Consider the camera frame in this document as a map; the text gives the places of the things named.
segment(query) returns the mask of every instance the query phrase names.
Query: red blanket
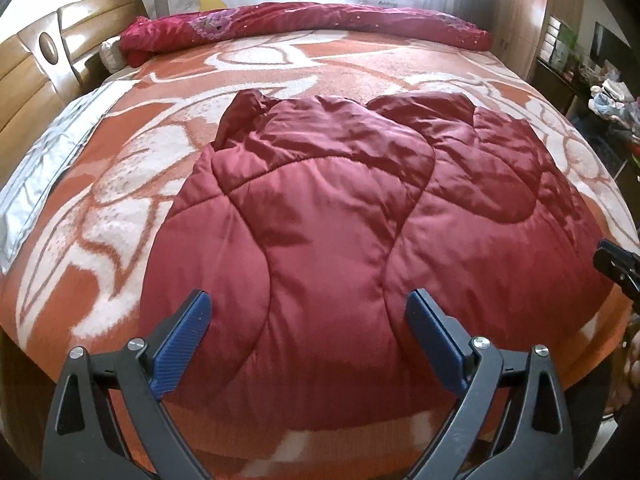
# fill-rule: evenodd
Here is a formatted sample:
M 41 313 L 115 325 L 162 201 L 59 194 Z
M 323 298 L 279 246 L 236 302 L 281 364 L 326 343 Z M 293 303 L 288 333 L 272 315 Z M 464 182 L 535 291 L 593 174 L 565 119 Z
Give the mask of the red blanket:
M 461 94 L 242 91 L 158 231 L 140 323 L 211 295 L 176 399 L 197 413 L 393 420 L 449 400 L 404 320 L 409 291 L 501 348 L 554 352 L 611 290 L 591 263 L 601 236 L 529 124 Z
M 177 14 L 159 20 L 139 17 L 122 33 L 120 49 L 131 66 L 140 66 L 153 54 L 247 36 L 316 29 L 380 32 L 467 50 L 484 51 L 492 45 L 488 32 L 435 10 L 295 2 Z

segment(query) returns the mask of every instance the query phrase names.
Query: rolled red comforter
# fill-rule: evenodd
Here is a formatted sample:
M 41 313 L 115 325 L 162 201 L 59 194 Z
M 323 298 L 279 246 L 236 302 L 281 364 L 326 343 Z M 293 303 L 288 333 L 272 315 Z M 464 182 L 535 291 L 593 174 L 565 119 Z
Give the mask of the rolled red comforter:
M 488 32 L 436 10 L 290 2 L 177 14 L 158 20 L 141 16 L 120 36 L 120 49 L 129 65 L 140 66 L 154 54 L 193 46 L 321 29 L 380 32 L 467 50 L 484 51 L 492 45 Z

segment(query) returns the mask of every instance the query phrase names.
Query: blue gripper pad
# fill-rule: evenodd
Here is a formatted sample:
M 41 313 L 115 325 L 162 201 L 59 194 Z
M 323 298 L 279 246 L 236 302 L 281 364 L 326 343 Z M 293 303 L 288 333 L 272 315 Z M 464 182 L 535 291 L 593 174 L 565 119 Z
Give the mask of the blue gripper pad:
M 474 362 L 469 334 L 457 319 L 446 316 L 423 289 L 409 294 L 405 315 L 442 386 L 458 398 L 463 397 Z
M 156 352 L 154 374 L 149 387 L 157 400 L 178 387 L 209 326 L 211 316 L 211 298 L 206 292 L 200 291 Z

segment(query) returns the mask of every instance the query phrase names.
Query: metal screw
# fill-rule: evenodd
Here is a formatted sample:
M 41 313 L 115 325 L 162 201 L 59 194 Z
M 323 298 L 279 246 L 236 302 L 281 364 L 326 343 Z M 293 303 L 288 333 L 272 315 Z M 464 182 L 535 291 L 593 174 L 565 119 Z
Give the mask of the metal screw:
M 72 359 L 79 359 L 84 355 L 84 348 L 82 348 L 81 346 L 76 346 L 75 348 L 71 349 L 71 352 L 69 352 L 69 357 L 71 357 Z
M 137 351 L 140 350 L 145 345 L 145 340 L 141 337 L 136 337 L 127 343 L 127 348 L 129 350 Z
M 540 357 L 548 357 L 549 356 L 549 348 L 544 345 L 535 345 L 533 349 L 536 351 Z
M 491 346 L 491 341 L 489 341 L 485 337 L 475 337 L 474 338 L 474 346 L 480 350 L 486 350 Z

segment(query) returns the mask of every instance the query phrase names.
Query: wooden headboard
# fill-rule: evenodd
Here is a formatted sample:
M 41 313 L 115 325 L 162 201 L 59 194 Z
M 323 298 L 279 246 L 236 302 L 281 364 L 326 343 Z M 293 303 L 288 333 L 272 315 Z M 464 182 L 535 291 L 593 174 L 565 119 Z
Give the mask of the wooden headboard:
M 83 0 L 0 43 L 0 188 L 62 109 L 109 76 L 98 48 L 137 16 L 142 0 Z

